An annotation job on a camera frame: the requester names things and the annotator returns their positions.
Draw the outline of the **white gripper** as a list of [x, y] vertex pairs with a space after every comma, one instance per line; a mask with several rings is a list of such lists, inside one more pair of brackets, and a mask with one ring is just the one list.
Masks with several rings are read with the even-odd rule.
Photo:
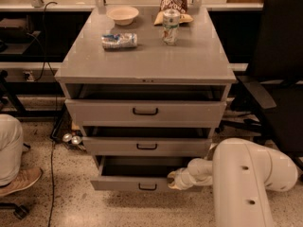
[[195, 178], [189, 173], [187, 168], [172, 171], [167, 177], [174, 179], [174, 183], [168, 184], [170, 189], [187, 190], [196, 184]]

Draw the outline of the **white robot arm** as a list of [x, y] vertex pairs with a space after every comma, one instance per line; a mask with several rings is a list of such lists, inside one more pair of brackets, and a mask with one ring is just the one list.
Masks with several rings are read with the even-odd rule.
[[194, 158], [172, 171], [168, 187], [211, 185], [217, 227], [274, 227], [266, 192], [288, 191], [298, 178], [286, 154], [240, 138], [221, 141], [213, 158]]

